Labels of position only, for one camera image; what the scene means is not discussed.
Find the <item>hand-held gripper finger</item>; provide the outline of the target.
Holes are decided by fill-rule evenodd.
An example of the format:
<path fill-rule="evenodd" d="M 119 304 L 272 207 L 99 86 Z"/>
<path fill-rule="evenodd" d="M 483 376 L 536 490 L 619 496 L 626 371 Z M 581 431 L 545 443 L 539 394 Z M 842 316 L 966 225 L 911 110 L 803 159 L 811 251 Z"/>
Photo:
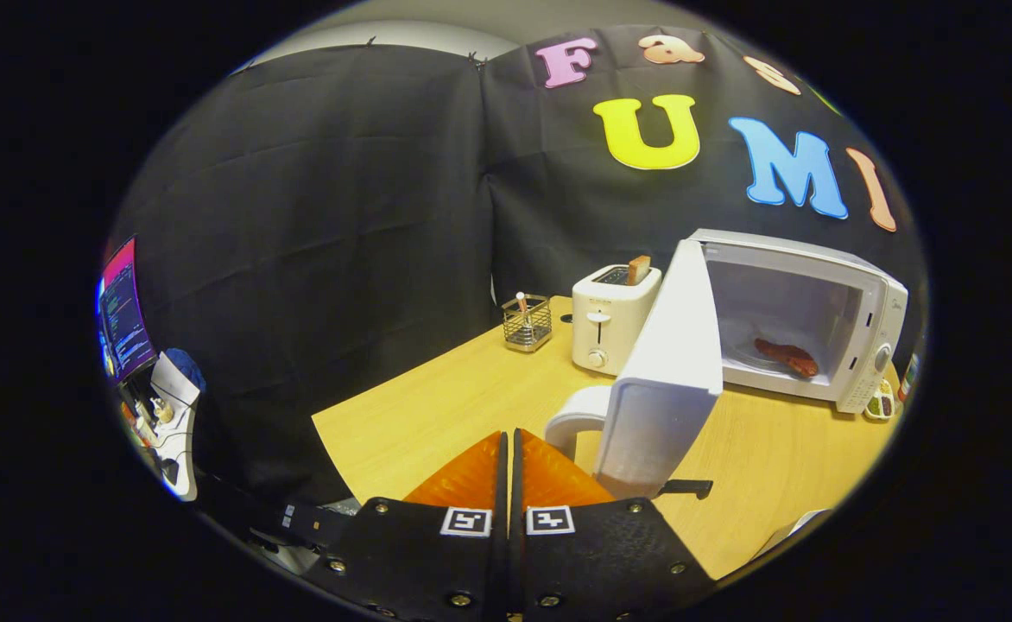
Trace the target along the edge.
<path fill-rule="evenodd" d="M 369 499 L 305 582 L 381 621 L 503 621 L 507 448 L 491 433 L 407 497 Z"/>
<path fill-rule="evenodd" d="M 525 429 L 513 434 L 510 611 L 523 621 L 661 621 L 716 592 L 648 498 L 594 503 L 585 475 Z"/>

